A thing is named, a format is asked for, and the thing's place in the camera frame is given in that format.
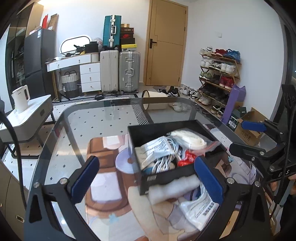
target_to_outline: white kettle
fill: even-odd
[[[28,101],[30,100],[30,94],[28,90],[28,86],[24,85],[12,92],[13,100],[15,101],[15,109],[17,113],[22,113],[24,110],[28,108]]]

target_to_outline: glass tabletop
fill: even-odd
[[[159,234],[147,237],[147,223],[141,221],[137,214],[141,212],[137,211],[137,203],[145,203],[147,198],[139,196],[138,188],[131,177],[133,171],[127,153],[127,127],[187,120],[212,124],[233,142],[242,142],[218,119],[193,101],[181,97],[75,103],[63,111],[48,136],[34,171],[31,188],[32,183],[36,181],[48,185],[57,183],[63,177],[69,178],[90,155],[100,156],[106,163],[100,164],[100,173],[95,177],[85,198],[75,205],[100,240],[186,239],[197,234],[198,230],[192,225],[183,224],[186,226],[184,228],[180,224],[185,222],[183,219],[176,221],[176,217],[180,216],[180,210],[175,204],[168,204],[168,213],[159,213],[163,207],[151,210],[151,214],[154,217],[157,214],[158,218],[153,218],[149,223],[159,227]],[[58,204],[52,202],[52,206],[64,233],[74,238]]]

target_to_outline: cabinet handle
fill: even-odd
[[[24,223],[24,219],[21,216],[16,215],[15,217],[19,222]]]

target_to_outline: black refrigerator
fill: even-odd
[[[52,74],[47,72],[46,60],[55,57],[55,32],[39,29],[25,38],[24,71],[31,99],[51,95],[55,98]]]

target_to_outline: door frame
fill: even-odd
[[[147,34],[146,34],[146,44],[145,44],[145,60],[144,60],[144,74],[143,74],[143,82],[145,85],[147,79],[147,65],[148,65],[148,51],[149,51],[149,39],[150,39],[150,24],[151,24],[151,15],[152,15],[152,3],[155,0],[149,1],[149,13],[148,13],[148,23],[147,23]],[[186,39],[187,39],[187,23],[188,23],[188,6],[179,4],[177,2],[173,2],[170,0],[162,0],[165,2],[173,3],[182,7],[186,8],[186,19],[185,19],[185,34],[184,34],[184,45],[183,45],[183,54],[182,54],[182,61],[181,61],[181,68],[180,68],[180,81],[179,86],[182,82],[182,74],[183,74],[183,65],[184,65],[184,57],[185,57],[185,48],[186,48]]]

